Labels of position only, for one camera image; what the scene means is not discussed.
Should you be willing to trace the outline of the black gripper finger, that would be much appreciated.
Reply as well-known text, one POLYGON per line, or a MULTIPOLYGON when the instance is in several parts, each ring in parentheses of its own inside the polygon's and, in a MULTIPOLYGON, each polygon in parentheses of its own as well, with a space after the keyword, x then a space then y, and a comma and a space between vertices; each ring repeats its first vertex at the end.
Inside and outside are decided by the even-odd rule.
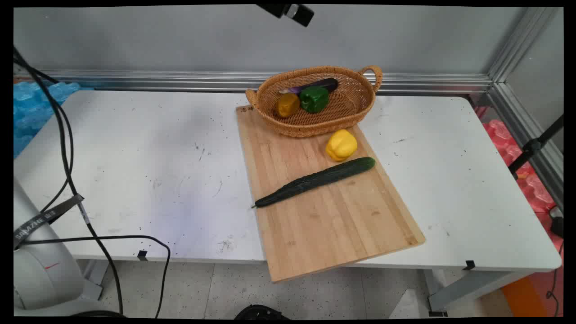
POLYGON ((284 16, 296 21, 303 27, 307 27, 314 16, 313 10, 304 4, 257 4, 257 6, 276 18, 284 16))

